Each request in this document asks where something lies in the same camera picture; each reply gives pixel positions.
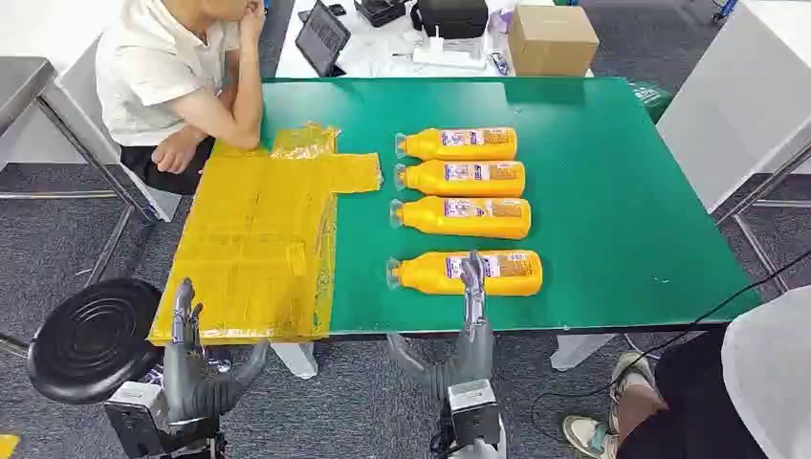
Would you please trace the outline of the person's right hand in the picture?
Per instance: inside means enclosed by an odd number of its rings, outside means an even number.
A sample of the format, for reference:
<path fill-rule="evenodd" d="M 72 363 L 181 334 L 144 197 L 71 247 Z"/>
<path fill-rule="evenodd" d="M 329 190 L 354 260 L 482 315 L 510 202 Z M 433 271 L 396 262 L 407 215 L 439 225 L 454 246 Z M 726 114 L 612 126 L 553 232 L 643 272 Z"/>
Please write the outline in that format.
<path fill-rule="evenodd" d="M 187 126 L 160 142 L 151 154 L 151 160 L 160 172 L 180 174 L 188 167 L 197 146 L 206 137 L 199 129 Z"/>

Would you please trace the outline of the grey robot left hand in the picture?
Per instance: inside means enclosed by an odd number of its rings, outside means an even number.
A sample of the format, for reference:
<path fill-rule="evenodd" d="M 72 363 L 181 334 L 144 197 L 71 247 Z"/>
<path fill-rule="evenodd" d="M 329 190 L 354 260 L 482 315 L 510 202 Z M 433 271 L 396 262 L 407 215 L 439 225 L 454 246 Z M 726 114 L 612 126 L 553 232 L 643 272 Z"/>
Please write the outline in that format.
<path fill-rule="evenodd" d="M 262 373 L 271 351 L 271 343 L 262 339 L 235 373 L 209 376 L 199 333 L 203 305 L 193 305 L 193 298 L 193 284 L 185 278 L 176 292 L 172 338 L 164 351 L 164 393 L 172 424 L 213 419 L 233 410 Z"/>

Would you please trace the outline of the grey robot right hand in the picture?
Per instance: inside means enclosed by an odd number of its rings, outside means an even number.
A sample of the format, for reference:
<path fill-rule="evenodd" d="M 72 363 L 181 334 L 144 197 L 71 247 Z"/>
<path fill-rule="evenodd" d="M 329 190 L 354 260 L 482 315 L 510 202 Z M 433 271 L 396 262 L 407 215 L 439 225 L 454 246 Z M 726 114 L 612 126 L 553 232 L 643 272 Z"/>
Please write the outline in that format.
<path fill-rule="evenodd" d="M 445 361 L 429 363 L 412 352 L 405 337 L 386 335 L 392 359 L 416 383 L 440 401 L 459 383 L 487 380 L 493 370 L 493 329 L 486 315 L 484 258 L 471 251 L 461 261 L 463 320 L 454 353 Z"/>

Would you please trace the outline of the person's left hand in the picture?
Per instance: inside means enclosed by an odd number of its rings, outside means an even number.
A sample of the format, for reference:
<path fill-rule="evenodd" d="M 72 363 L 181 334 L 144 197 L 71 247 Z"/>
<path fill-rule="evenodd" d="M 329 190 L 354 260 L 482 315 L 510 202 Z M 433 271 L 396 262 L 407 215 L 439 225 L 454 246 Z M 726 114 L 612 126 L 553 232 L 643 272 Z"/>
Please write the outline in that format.
<path fill-rule="evenodd" d="M 240 20 L 239 29 L 243 40 L 257 42 L 266 20 L 266 7 L 263 1 L 249 0 Z"/>

